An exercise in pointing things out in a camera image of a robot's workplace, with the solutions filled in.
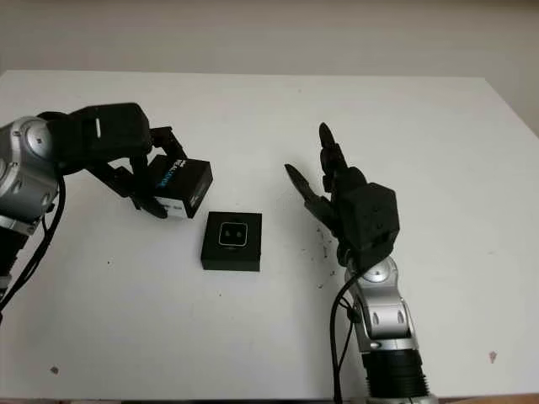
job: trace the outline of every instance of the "logo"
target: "logo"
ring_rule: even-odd
[[[172,167],[167,171],[167,173],[164,175],[163,179],[160,183],[157,184],[157,188],[165,188],[168,184],[168,181],[172,178],[174,175],[174,172],[185,165],[185,160],[176,160]]]

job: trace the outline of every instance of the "white wall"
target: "white wall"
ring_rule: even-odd
[[[539,133],[539,2],[0,0],[0,69],[486,77]]]

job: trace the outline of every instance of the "black wire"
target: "black wire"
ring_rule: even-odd
[[[331,363],[334,373],[334,401],[336,404],[342,404],[343,396],[340,389],[340,377],[339,377],[339,359],[337,358],[337,343],[335,342],[335,319],[337,316],[337,309],[339,303],[343,299],[344,294],[348,289],[357,282],[357,279],[361,276],[361,272],[355,272],[350,279],[339,290],[339,293],[335,296],[333,305],[331,306],[331,315],[329,317],[329,343],[331,345]]]
[[[340,373],[340,369],[343,367],[344,357],[346,356],[346,351],[348,350],[348,344],[350,343],[350,337],[352,336],[352,330],[354,330],[354,322],[350,322],[350,327],[348,328],[348,334],[346,335],[346,341],[344,342],[343,353],[340,355],[339,373]]]
[[[13,296],[26,284],[26,282],[29,281],[29,279],[32,277],[35,270],[37,269],[38,265],[40,264],[41,259],[45,256],[47,248],[51,244],[52,237],[54,236],[56,228],[60,223],[61,214],[64,211],[64,206],[66,205],[66,184],[64,182],[64,178],[61,175],[58,176],[58,194],[58,206],[56,207],[56,212],[54,214],[54,218],[52,219],[51,227],[47,228],[45,220],[41,221],[41,224],[43,225],[43,230],[45,232],[43,240],[41,240],[40,245],[35,249],[34,255],[32,255],[32,258],[28,261],[24,269],[21,271],[19,277],[13,283],[11,289],[9,289],[8,293],[6,293],[2,301],[0,301],[0,312],[4,309],[7,303],[9,303]]]

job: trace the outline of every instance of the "black sensor box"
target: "black sensor box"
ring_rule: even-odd
[[[148,166],[153,195],[169,216],[193,217],[213,177],[209,162],[157,155]]]
[[[210,212],[202,245],[202,266],[218,271],[260,270],[262,214]]]

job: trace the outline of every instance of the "white sticker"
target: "white sticker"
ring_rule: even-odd
[[[159,202],[167,210],[169,216],[183,218],[187,217],[183,200],[160,198],[158,196],[155,199],[157,199],[157,202]]]

